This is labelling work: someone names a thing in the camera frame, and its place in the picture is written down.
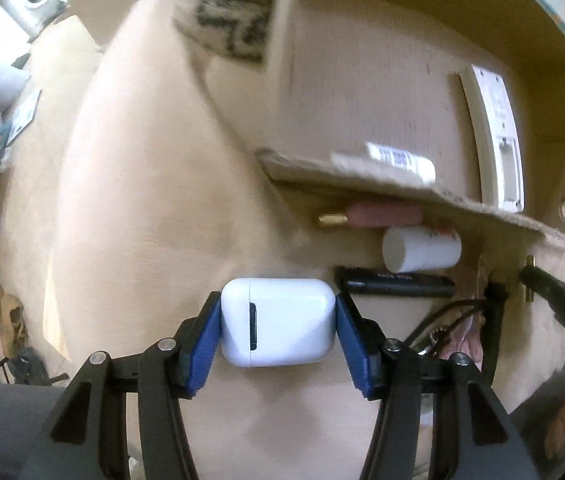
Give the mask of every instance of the cardboard box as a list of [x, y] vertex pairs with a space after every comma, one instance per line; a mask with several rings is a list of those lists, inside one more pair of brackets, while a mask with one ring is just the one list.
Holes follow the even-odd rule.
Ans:
[[[475, 137], [458, 73], [502, 75], [526, 206], [481, 203]], [[565, 237], [565, 35], [536, 0], [277, 0], [267, 64], [274, 180], [446, 203]], [[431, 159], [438, 181], [363, 158], [370, 140]]]

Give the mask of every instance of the bottle cap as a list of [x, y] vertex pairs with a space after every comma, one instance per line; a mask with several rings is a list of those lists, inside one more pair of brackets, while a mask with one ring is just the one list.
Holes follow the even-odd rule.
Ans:
[[337, 227], [347, 225], [349, 218], [345, 213], [325, 213], [318, 217], [320, 227]]

